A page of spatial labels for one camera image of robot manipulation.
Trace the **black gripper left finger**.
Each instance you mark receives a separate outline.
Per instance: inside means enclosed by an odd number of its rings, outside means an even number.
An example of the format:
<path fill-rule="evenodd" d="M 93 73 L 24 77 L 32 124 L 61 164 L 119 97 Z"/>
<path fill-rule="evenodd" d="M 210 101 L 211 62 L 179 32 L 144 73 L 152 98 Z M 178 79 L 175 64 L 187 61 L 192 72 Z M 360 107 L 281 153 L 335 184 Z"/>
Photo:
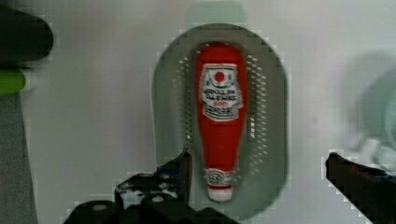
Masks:
<path fill-rule="evenodd" d="M 64 224 L 237 224 L 213 208 L 191 208 L 191 178 L 192 158 L 184 148 L 155 172 L 118 184 L 112 201 L 78 205 Z"/>

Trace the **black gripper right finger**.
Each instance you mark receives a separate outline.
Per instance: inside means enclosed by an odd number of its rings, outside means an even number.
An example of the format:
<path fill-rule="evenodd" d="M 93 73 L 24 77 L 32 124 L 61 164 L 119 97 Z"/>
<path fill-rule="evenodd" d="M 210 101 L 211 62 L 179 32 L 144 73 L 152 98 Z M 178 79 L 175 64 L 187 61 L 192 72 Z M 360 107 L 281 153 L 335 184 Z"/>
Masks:
<path fill-rule="evenodd" d="M 373 224 L 395 224 L 395 176 L 348 161 L 332 152 L 325 162 L 326 178 Z"/>

